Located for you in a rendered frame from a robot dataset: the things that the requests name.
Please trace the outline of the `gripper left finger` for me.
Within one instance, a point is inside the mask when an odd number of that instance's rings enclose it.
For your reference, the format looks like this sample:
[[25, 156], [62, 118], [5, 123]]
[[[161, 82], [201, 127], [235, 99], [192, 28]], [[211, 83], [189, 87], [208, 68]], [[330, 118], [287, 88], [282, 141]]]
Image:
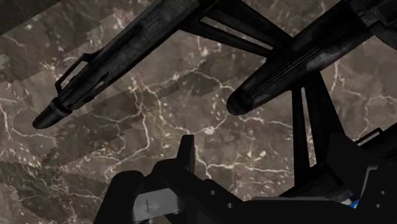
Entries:
[[150, 224], [161, 216], [171, 224], [237, 224], [237, 198], [198, 178], [194, 166], [194, 136], [184, 135], [176, 158], [157, 162], [149, 175], [116, 174], [93, 224]]

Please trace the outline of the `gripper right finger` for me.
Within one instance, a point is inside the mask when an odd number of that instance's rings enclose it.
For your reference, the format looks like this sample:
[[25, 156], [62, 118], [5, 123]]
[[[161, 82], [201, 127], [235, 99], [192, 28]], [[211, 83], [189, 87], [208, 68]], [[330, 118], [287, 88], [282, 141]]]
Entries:
[[397, 123], [362, 146], [332, 134], [326, 162], [359, 198], [355, 209], [347, 208], [347, 221], [397, 224]]

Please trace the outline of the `black pen with clip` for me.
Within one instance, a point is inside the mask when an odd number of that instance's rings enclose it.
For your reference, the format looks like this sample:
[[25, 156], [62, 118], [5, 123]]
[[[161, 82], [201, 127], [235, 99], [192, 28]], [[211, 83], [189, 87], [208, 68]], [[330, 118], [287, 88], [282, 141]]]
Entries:
[[57, 96], [32, 122], [46, 129], [95, 98], [174, 34], [201, 0], [154, 0], [106, 46], [84, 53], [55, 82]]

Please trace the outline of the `black ribbed marker pen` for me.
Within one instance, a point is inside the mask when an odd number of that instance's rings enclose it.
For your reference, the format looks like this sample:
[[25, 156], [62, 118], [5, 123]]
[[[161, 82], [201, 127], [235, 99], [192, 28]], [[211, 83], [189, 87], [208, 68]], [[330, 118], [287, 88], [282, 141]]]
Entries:
[[397, 50], [397, 0], [340, 0], [236, 88], [227, 99], [228, 112], [244, 115], [256, 109], [372, 36]]

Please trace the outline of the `black triangular frame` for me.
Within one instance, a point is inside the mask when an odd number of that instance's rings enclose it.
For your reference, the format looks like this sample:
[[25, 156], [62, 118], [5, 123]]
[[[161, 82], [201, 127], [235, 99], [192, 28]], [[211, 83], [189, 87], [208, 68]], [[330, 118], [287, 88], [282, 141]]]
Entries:
[[[266, 61], [293, 41], [242, 0], [201, 1], [179, 29], [261, 55]], [[326, 156], [330, 136], [344, 130], [320, 71], [295, 81], [287, 91], [292, 94], [295, 185], [283, 195], [317, 194], [342, 186]]]

